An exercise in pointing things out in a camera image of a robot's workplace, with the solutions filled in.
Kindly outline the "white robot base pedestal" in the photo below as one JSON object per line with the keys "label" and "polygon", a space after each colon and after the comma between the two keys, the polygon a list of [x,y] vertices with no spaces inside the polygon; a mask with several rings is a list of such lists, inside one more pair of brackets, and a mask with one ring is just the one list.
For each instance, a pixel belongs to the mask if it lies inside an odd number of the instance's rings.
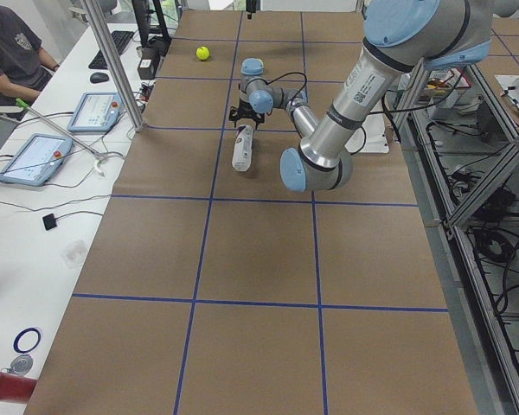
{"label": "white robot base pedestal", "polygon": [[385,135],[384,117],[381,114],[367,116],[362,128],[358,129],[345,144],[350,153],[387,154],[388,141]]}

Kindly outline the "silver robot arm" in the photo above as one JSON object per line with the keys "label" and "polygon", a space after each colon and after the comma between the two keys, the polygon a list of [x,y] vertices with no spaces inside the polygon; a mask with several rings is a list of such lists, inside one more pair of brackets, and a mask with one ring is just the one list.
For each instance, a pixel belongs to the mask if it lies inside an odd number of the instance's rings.
{"label": "silver robot arm", "polygon": [[490,51],[494,6],[492,1],[373,1],[364,18],[360,58],[323,118],[314,115],[300,91],[270,86],[260,61],[249,58],[241,64],[239,104],[229,119],[260,125],[268,112],[286,111],[301,140],[280,158],[284,185],[295,192],[340,188],[352,171],[345,145],[391,84],[419,61],[428,70],[482,61]]}

